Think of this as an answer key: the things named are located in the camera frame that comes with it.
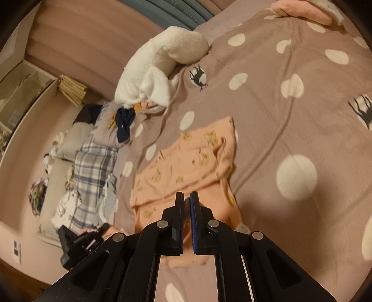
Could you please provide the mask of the person left hand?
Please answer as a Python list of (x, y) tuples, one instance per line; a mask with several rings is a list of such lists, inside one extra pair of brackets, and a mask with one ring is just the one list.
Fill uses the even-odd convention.
[(89, 244), (94, 240), (100, 240), (100, 238), (107, 240), (112, 235), (119, 232), (122, 233), (123, 231), (110, 224), (102, 225), (98, 229), (85, 228), (80, 231), (80, 235), (75, 239), (75, 242), (84, 245)]

